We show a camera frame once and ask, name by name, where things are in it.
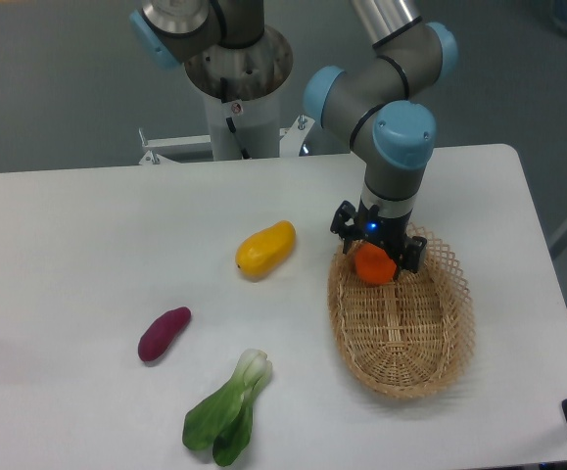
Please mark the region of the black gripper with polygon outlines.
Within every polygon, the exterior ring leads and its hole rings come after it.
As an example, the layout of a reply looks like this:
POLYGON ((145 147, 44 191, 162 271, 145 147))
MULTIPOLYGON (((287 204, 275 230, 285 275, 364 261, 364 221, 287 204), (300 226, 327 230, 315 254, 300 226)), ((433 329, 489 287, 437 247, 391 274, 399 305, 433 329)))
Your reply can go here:
POLYGON ((361 198, 358 212, 352 203, 343 201, 334 213, 330 231, 342 241, 343 254, 358 240, 383 249, 397 266, 394 280, 398 280, 404 271, 417 273, 426 258, 427 239, 406 235, 412 209, 411 198, 361 198))

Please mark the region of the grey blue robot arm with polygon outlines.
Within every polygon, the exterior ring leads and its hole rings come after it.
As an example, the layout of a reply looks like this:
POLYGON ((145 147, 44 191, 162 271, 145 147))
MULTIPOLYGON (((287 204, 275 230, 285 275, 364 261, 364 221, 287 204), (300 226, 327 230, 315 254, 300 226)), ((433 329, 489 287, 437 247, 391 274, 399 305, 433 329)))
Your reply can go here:
MULTIPOLYGON (((406 227, 436 140, 433 115, 412 102, 457 63, 453 35, 425 23, 411 1, 355 1, 374 51, 358 72, 319 70, 303 96, 306 115, 365 164, 357 205, 342 203, 331 230, 345 246, 368 242, 418 271, 427 242, 406 227)), ((260 1, 145 1, 131 27, 163 68, 181 66, 202 95, 218 161, 279 155, 278 92, 293 53, 264 20, 260 1)))

